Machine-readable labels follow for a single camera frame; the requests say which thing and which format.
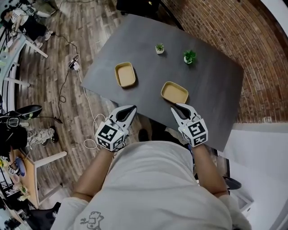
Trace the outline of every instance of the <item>wooden desk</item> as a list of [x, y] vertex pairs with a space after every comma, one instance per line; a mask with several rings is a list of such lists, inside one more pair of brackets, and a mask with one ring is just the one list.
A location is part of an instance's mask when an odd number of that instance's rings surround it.
[[26, 174], [25, 176], [20, 177], [20, 182], [28, 189], [28, 192], [30, 194], [30, 197], [28, 198], [28, 200], [35, 206], [35, 208], [39, 208], [39, 206], [44, 200], [52, 196], [55, 192], [61, 189], [62, 186], [59, 185], [56, 188], [52, 189], [42, 199], [39, 200], [38, 189], [37, 189], [37, 168], [66, 156], [67, 152], [60, 152], [60, 153], [54, 154], [53, 156], [49, 156], [49, 157], [40, 159], [35, 162], [33, 162], [29, 157], [26, 158], [26, 156], [23, 153], [21, 153], [19, 150], [14, 150], [14, 153], [17, 157], [20, 157], [23, 159], [23, 162], [26, 167]]

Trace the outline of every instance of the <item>white pot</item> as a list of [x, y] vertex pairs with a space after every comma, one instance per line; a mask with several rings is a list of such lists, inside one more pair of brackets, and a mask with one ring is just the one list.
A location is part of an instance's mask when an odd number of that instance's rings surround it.
[[156, 53], [157, 53], [157, 54], [162, 54], [162, 53], [164, 52], [164, 49], [163, 49], [163, 50], [161, 50], [161, 51], [157, 50], [157, 48], [156, 48], [156, 47], [155, 47], [155, 49], [156, 49]]
[[190, 61], [190, 62], [187, 62], [186, 61], [186, 57], [184, 56], [184, 62], [186, 63], [186, 64], [191, 64], [192, 63], [192, 61]]

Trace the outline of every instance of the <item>table top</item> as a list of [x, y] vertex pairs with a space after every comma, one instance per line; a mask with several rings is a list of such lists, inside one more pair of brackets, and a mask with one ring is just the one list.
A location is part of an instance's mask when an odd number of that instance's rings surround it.
[[37, 190], [37, 178], [36, 178], [36, 167], [33, 161], [20, 152], [20, 150], [14, 150], [15, 156], [23, 159], [26, 168], [26, 174], [20, 177], [20, 182], [24, 185], [30, 194], [28, 200], [36, 207], [39, 208], [39, 197]]
[[[155, 45], [165, 52], [157, 55]], [[197, 61], [184, 62], [192, 49]], [[136, 83], [122, 88], [115, 66], [131, 62]], [[137, 112], [174, 130], [178, 125], [171, 103], [161, 97], [165, 82], [172, 81], [189, 92], [186, 104], [204, 118], [212, 148], [223, 151], [237, 116], [243, 69], [211, 45], [178, 28], [149, 18], [128, 15], [111, 35], [90, 66], [82, 86], [121, 105], [136, 105]]]

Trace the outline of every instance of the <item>shoe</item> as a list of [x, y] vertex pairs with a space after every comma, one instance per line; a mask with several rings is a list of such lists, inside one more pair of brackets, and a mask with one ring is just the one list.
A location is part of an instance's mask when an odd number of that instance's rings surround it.
[[42, 43], [42, 42], [40, 42], [40, 43], [38, 43], [38, 44], [36, 45], [36, 47], [37, 47], [38, 49], [40, 49], [42, 46], [43, 46], [43, 43]]
[[140, 142], [148, 142], [149, 137], [148, 137], [148, 132], [146, 129], [141, 129], [138, 133], [138, 139]]
[[59, 141], [59, 136], [58, 136], [58, 134], [57, 134], [57, 132], [56, 132], [56, 128], [55, 128], [55, 126], [51, 126], [50, 128], [54, 130], [54, 135], [53, 135], [52, 138], [51, 138], [51, 139], [52, 139], [52, 142], [53, 142], [53, 143], [56, 143], [56, 142]]
[[42, 143], [42, 145], [43, 145], [43, 146], [46, 146], [47, 143], [48, 143], [48, 139], [47, 139], [44, 143]]
[[45, 41], [48, 41], [49, 38], [51, 37], [51, 34], [53, 33], [53, 31], [48, 31], [46, 34], [45, 34]]

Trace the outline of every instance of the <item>brick wall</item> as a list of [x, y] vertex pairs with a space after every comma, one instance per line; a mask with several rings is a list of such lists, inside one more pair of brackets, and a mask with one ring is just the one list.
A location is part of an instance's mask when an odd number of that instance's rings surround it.
[[260, 0], [163, 2], [186, 32], [244, 68], [237, 122], [288, 121], [287, 37]]

